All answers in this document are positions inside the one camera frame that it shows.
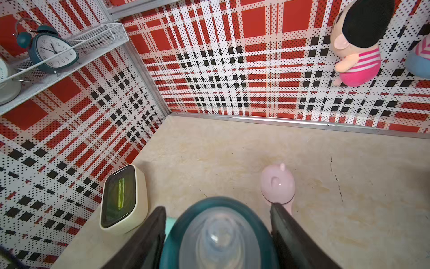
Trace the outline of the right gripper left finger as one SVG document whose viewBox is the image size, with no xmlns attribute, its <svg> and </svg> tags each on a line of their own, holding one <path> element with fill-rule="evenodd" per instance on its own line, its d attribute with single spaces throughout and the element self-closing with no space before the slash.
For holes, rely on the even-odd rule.
<svg viewBox="0 0 430 269">
<path fill-rule="evenodd" d="M 166 209 L 159 206 L 149 215 L 128 242 L 104 269 L 157 269 L 166 239 Z"/>
</svg>

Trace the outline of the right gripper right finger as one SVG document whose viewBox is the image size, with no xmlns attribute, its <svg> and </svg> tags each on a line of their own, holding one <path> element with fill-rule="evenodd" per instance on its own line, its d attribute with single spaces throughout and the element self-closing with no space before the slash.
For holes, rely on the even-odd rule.
<svg viewBox="0 0 430 269">
<path fill-rule="evenodd" d="M 279 203 L 271 206 L 272 238 L 281 269 L 338 269 Z"/>
</svg>

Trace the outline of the pink pig cap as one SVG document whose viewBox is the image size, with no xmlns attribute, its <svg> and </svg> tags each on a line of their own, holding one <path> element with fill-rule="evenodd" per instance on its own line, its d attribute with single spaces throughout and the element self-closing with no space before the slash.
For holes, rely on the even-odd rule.
<svg viewBox="0 0 430 269">
<path fill-rule="evenodd" d="M 266 202 L 292 204 L 295 199 L 295 179 L 285 163 L 265 167 L 260 177 L 260 190 Z"/>
</svg>

